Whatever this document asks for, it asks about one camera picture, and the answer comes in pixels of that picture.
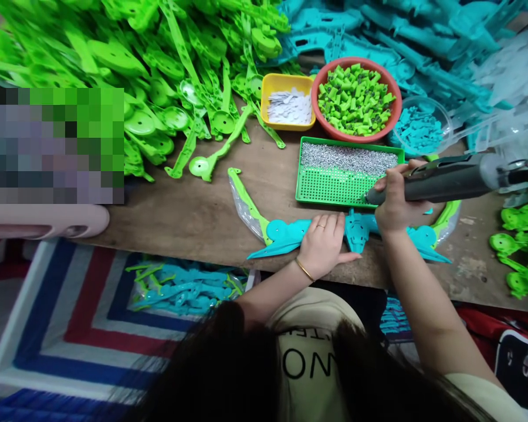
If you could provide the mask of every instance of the electric screwdriver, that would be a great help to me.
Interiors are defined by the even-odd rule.
[[[507,163],[494,153],[444,157],[405,175],[405,200],[434,203],[477,198],[499,188],[528,182],[528,159]],[[374,188],[368,203],[381,205],[385,191]]]

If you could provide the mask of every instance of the gold bracelet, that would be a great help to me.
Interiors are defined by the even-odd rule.
[[[297,265],[299,265],[299,268],[301,268],[303,270],[305,275],[309,277],[309,280],[311,280],[311,283],[314,283],[315,279],[313,277],[311,277],[311,274],[309,274],[309,272],[305,268],[303,268],[303,266],[301,265],[301,262],[299,262],[299,260],[297,258],[295,258],[295,262],[297,263]]]

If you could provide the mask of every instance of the green plastic tray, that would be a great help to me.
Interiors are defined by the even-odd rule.
[[[377,205],[366,203],[364,195],[380,179],[364,173],[354,173],[338,169],[304,168],[301,164],[304,142],[390,152],[397,156],[397,162],[399,164],[405,162],[405,151],[401,148],[302,137],[299,148],[299,172],[297,174],[297,189],[295,193],[295,199],[299,202],[376,208]]]

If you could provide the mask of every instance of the wooden table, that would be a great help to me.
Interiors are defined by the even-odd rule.
[[[246,260],[264,244],[236,213],[227,169],[242,170],[242,182],[260,213],[270,221],[281,219],[291,223],[340,208],[305,205],[295,200],[301,134],[281,133],[287,147],[279,150],[255,119],[250,119],[247,127],[252,143],[246,145],[237,140],[229,154],[218,162],[212,183],[192,176],[188,169],[181,179],[174,180],[162,168],[147,167],[156,182],[141,183],[132,191],[126,206],[109,207],[111,222],[107,230],[82,242],[266,271],[282,268],[296,252]],[[305,134],[325,137],[318,124]],[[182,143],[177,142],[176,147],[181,148]],[[194,156],[209,156],[220,147],[217,142],[198,141]],[[459,155],[462,151],[462,146],[457,145],[446,153]],[[170,160],[172,164],[176,155]],[[429,266],[454,300],[528,311],[528,297],[518,300],[510,295],[505,282],[510,269],[497,261],[488,244],[489,236],[500,231],[498,213],[502,202],[503,198],[497,194],[463,201],[455,231],[438,247],[453,263]],[[431,224],[442,208],[443,205],[437,205],[433,216],[425,216],[418,223]],[[336,267],[325,279],[390,287],[381,240],[372,236],[363,259]]]

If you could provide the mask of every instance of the hand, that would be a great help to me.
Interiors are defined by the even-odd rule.
[[[425,161],[410,160],[388,169],[386,177],[378,180],[374,188],[378,192],[384,189],[385,202],[375,210],[375,219],[382,235],[401,232],[415,223],[415,220],[432,207],[428,201],[405,201],[405,178],[403,173],[425,165]]]
[[[324,277],[338,264],[362,258],[353,252],[340,253],[345,222],[344,213],[318,215],[311,222],[297,259],[314,280]]]

